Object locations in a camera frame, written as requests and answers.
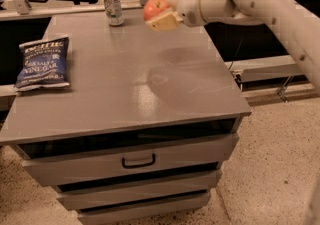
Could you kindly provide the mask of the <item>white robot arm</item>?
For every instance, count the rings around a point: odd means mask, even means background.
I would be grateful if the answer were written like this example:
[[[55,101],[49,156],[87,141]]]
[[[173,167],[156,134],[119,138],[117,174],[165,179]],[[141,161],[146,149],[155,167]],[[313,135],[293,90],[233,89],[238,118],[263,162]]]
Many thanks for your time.
[[[213,22],[266,25],[300,71],[320,91],[320,18],[295,0],[163,0],[155,14],[144,15],[154,31]]]

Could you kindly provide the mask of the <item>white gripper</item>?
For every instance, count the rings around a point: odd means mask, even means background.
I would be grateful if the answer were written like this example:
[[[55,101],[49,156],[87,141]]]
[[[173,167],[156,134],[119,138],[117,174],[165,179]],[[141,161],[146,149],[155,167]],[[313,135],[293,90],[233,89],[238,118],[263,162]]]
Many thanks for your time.
[[[153,31],[172,31],[183,22],[186,26],[203,26],[206,21],[201,11],[201,0],[166,0],[176,11],[164,11],[146,21]]]

